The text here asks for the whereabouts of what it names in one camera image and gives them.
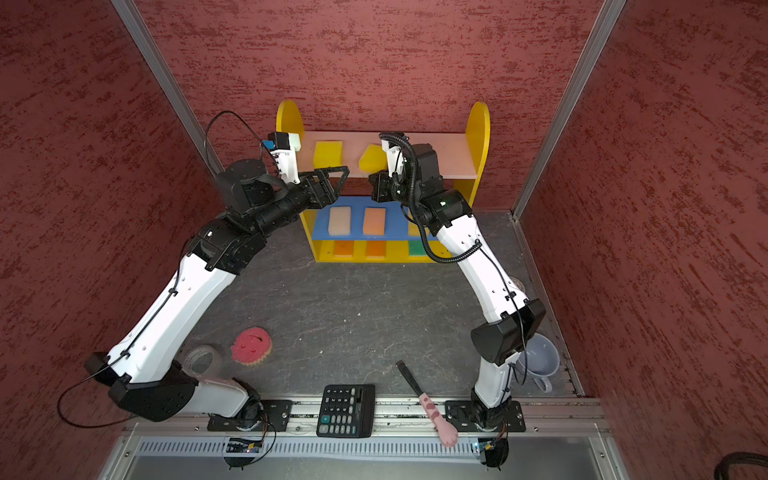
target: pink sponge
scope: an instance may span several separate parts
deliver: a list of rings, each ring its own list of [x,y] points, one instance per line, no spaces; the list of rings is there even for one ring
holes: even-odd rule
[[[270,334],[261,327],[254,327],[237,336],[232,345],[232,360],[243,365],[253,366],[264,360],[272,352]]]

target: pink spatula handle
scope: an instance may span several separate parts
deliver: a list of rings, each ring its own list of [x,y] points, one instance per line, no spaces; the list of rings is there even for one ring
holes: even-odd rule
[[[432,420],[432,423],[435,424],[435,427],[437,427],[437,434],[440,435],[442,446],[450,449],[452,446],[456,445],[456,442],[458,442],[458,432],[456,431],[456,427],[448,423],[448,420],[442,418],[437,407],[435,407],[435,404],[432,403],[432,400],[426,393],[421,394],[419,403],[422,404],[424,411],[427,412],[427,416]]]

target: yellow sponge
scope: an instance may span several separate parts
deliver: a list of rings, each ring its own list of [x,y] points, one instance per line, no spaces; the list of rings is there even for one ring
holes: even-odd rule
[[[382,146],[370,144],[362,154],[362,157],[360,157],[358,165],[360,166],[360,170],[364,170],[371,174],[384,170],[386,168],[386,154],[384,153],[384,150],[382,150]]]
[[[341,158],[341,141],[315,143],[315,157],[313,158],[315,168],[341,167]]]
[[[408,216],[411,217],[411,209],[406,209],[406,210],[408,211]],[[419,228],[416,226],[415,223],[408,222],[408,235],[409,237],[419,236]]]

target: mounting plate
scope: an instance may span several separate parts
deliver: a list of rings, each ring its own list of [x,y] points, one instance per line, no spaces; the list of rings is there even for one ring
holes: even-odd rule
[[[261,405],[266,411],[267,418],[269,418],[272,426],[278,432],[285,432],[288,427],[288,421],[290,420],[290,409],[293,402],[290,400],[262,400]],[[257,423],[253,431],[261,430],[261,423]],[[213,415],[208,420],[208,432],[239,432],[244,433],[243,430],[238,429],[235,426],[235,422],[227,417],[221,417]]]
[[[469,418],[471,408],[471,400],[448,400],[445,402],[445,419],[460,432],[483,432]],[[511,401],[509,403],[504,420],[507,423],[507,430],[509,432],[525,431],[525,418],[523,418],[520,402]]]

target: beige sponge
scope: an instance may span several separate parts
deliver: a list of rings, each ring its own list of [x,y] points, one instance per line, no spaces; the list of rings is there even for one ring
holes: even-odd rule
[[[349,235],[352,232],[352,207],[331,207],[328,218],[329,235]]]

